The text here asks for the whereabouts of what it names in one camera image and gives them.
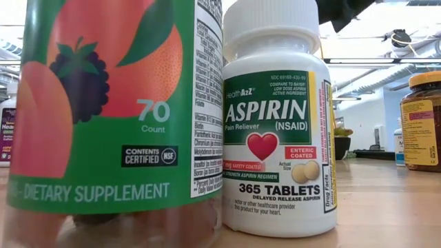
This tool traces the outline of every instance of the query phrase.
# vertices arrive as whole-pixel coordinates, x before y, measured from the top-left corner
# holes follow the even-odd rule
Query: wooden table
[[[337,163],[338,226],[300,239],[264,238],[224,227],[215,248],[440,248],[441,174],[393,161]]]

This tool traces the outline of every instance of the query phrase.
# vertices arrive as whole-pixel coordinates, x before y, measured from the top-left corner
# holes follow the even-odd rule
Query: blurry background
[[[224,12],[236,0],[224,0]],[[316,0],[322,50],[334,86],[336,122],[351,149],[393,151],[409,77],[441,66],[441,0]],[[26,0],[0,0],[0,101],[18,80]]]

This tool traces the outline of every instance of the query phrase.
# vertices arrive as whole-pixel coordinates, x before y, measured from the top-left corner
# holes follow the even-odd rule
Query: small bottle
[[[15,126],[15,107],[17,105],[17,83],[10,83],[7,93],[10,98],[0,103],[0,167],[9,167],[11,161],[12,137]]]
[[[393,132],[393,138],[395,139],[395,164],[397,166],[405,167],[404,163],[404,143],[402,140],[402,130],[401,130],[401,118],[398,118],[398,124],[400,128]]]
[[[224,18],[223,217],[281,238],[336,225],[332,88],[308,0],[239,0]]]

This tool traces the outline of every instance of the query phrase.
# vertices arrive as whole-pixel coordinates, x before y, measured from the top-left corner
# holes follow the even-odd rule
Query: red heart
[[[277,148],[278,139],[274,134],[265,134],[264,136],[251,134],[248,136],[247,144],[249,150],[261,161],[264,161]]]

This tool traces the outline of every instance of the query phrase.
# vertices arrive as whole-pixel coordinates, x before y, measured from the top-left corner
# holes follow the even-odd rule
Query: white bottle cap
[[[224,17],[224,53],[234,58],[239,43],[259,36],[290,34],[320,47],[318,7],[315,0],[238,0]]]
[[[8,95],[17,94],[18,87],[19,87],[18,83],[9,83],[8,86],[6,86],[6,93]]]

